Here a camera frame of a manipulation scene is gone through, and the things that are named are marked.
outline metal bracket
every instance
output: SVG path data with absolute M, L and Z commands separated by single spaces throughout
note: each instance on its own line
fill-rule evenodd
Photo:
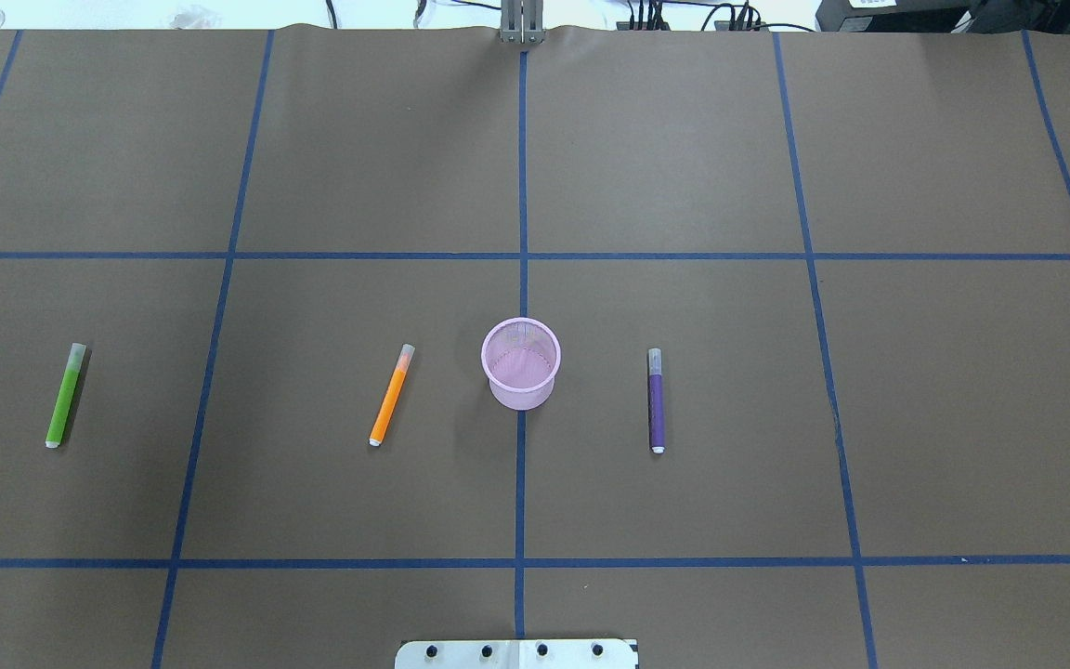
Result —
M 544 42 L 544 0 L 502 0 L 498 37 L 511 44 Z
M 638 669 L 632 639 L 476 640 L 409 642 L 395 669 Z

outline black device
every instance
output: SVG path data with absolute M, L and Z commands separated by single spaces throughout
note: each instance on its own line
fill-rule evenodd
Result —
M 1070 32 L 1070 0 L 974 0 L 968 32 Z
M 821 0 L 815 20 L 825 32 L 951 32 L 967 11 L 968 0 Z

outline orange marker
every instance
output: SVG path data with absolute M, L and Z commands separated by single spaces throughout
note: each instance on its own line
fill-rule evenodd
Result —
M 411 344 L 403 344 L 403 350 L 399 352 L 398 362 L 395 363 L 395 374 L 391 374 L 391 385 L 386 385 L 386 397 L 383 398 L 383 406 L 378 410 L 374 428 L 369 431 L 371 446 L 381 446 L 386 438 L 386 427 L 391 426 L 391 415 L 395 413 L 395 402 L 398 401 L 399 391 L 403 390 L 403 380 L 407 378 L 407 368 L 412 365 L 412 355 L 415 355 L 415 347 Z

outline green marker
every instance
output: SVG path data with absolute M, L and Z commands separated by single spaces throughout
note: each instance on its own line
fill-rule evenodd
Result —
M 73 344 L 68 351 L 68 364 L 64 365 L 64 381 L 60 381 L 60 394 L 56 395 L 52 423 L 47 427 L 47 441 L 44 441 L 47 447 L 56 448 L 60 445 L 60 438 L 64 437 L 64 423 L 68 420 L 68 406 L 73 404 L 73 393 L 77 390 L 77 377 L 81 376 L 81 359 L 85 355 L 85 344 Z

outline black cable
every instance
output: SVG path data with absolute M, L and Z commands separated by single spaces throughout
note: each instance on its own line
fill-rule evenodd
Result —
M 751 30 L 760 29 L 760 27 L 798 27 L 799 30 L 807 30 L 807 32 L 819 32 L 805 25 L 756 25 Z
M 696 3 L 693 0 L 662 0 L 662 4 L 691 4 L 693 7 L 719 7 L 721 4 L 728 3 Z
M 1041 30 L 1041 31 L 1045 32 L 1045 30 L 1048 30 L 1049 27 L 1052 26 L 1052 21 L 1054 20 L 1054 16 L 1056 16 L 1056 14 L 1059 13 L 1059 7 L 1060 7 L 1061 4 L 1063 3 L 1055 3 L 1054 4 L 1054 9 L 1052 10 L 1052 15 L 1050 17 L 1048 17 L 1048 20 L 1041 22 L 1041 25 L 1039 25 L 1039 17 L 1043 16 L 1043 13 L 1040 12 L 1039 13 L 1039 17 L 1035 17 L 1035 22 L 1036 22 L 1036 25 L 1038 25 L 1037 26 L 1038 30 Z
M 482 7 L 484 10 L 493 10 L 493 12 L 501 12 L 502 7 L 494 7 L 493 4 L 486 3 L 473 3 L 473 0 L 448 0 L 449 3 L 467 4 L 470 7 Z
M 746 30 L 747 18 L 750 17 L 750 4 L 743 4 L 743 11 L 737 12 L 737 18 L 735 20 L 729 21 L 730 30 Z
M 721 3 L 721 4 L 709 4 L 709 7 L 713 7 L 713 11 L 708 13 L 707 17 L 704 17 L 704 25 L 701 25 L 701 32 L 704 32 L 704 29 L 708 27 L 708 21 L 713 20 L 714 14 L 716 14 L 717 10 L 720 10 L 721 7 L 729 7 L 729 21 L 734 22 L 734 14 L 737 13 L 737 7 L 734 7 L 734 5 L 730 3 Z
M 324 0 L 330 3 L 330 10 L 332 10 L 332 0 Z M 493 12 L 501 12 L 502 7 L 494 7 L 493 4 L 486 3 L 475 3 L 473 0 L 448 0 L 449 3 L 464 4 L 468 7 L 482 7 L 484 10 L 493 10 Z M 412 25 L 419 27 L 419 19 L 424 17 L 424 12 L 428 9 L 428 0 L 416 0 L 415 3 L 415 20 L 412 20 Z M 334 27 L 336 27 L 336 17 L 333 17 Z

